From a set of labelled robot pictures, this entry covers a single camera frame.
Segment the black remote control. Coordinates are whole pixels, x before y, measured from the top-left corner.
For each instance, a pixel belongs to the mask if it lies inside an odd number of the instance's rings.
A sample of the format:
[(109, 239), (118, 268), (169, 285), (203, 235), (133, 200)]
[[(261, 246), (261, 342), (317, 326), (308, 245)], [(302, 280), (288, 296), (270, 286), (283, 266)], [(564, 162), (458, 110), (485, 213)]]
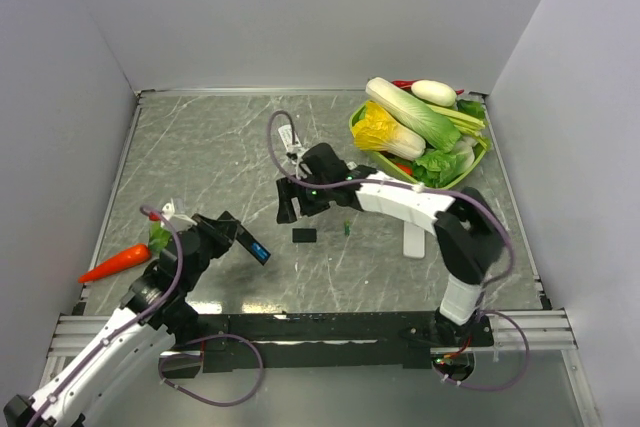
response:
[(237, 227), (236, 241), (261, 265), (265, 265), (271, 258), (271, 253), (242, 225)]

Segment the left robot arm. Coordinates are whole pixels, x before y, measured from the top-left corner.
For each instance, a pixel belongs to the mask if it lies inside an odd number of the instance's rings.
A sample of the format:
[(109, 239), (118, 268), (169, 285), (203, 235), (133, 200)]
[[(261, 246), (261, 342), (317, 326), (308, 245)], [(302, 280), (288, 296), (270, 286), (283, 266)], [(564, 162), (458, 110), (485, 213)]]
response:
[(177, 227), (149, 267), (129, 287), (106, 324), (75, 359), (29, 396), (4, 407), (10, 426), (90, 426), (117, 392), (165, 350), (184, 349), (198, 334), (198, 314), (186, 297), (212, 260), (233, 246), (242, 228), (223, 213), (194, 215)]

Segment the white remote control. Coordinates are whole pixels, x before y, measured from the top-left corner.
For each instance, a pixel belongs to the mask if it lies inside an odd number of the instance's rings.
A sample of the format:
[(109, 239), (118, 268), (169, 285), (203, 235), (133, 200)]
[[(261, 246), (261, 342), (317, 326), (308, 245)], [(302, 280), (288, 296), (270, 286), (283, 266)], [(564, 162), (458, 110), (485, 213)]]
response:
[(410, 259), (423, 259), (425, 257), (425, 231), (412, 223), (403, 224), (403, 256)]

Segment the blue battery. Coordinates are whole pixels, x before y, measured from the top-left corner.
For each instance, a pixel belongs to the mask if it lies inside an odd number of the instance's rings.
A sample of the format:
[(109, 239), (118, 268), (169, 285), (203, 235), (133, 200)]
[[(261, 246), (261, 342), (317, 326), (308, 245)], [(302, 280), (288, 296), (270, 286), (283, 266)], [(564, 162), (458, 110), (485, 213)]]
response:
[(266, 262), (270, 258), (270, 253), (259, 243), (253, 243), (252, 250), (261, 262)]

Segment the black battery cover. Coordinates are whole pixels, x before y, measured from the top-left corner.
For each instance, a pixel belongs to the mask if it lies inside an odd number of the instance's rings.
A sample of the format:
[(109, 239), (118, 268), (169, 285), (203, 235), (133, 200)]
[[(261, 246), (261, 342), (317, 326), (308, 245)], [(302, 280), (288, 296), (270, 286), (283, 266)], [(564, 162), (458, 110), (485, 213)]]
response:
[(293, 228), (292, 242), (293, 243), (316, 243), (317, 230), (314, 228)]

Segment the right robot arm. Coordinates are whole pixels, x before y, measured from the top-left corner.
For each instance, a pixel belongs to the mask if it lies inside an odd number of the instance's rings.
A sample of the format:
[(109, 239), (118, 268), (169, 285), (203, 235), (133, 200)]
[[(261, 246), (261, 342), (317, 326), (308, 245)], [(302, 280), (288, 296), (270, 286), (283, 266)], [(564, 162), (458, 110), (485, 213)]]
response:
[(472, 331), (488, 271), (503, 252), (513, 253), (505, 228), (480, 193), (437, 191), (402, 182), (366, 165), (347, 164), (327, 143), (296, 157), (300, 178), (283, 174), (276, 181), (279, 208), (276, 221), (291, 224), (336, 205), (398, 219), (433, 235), (448, 271), (448, 283), (438, 308), (438, 337), (459, 345)]

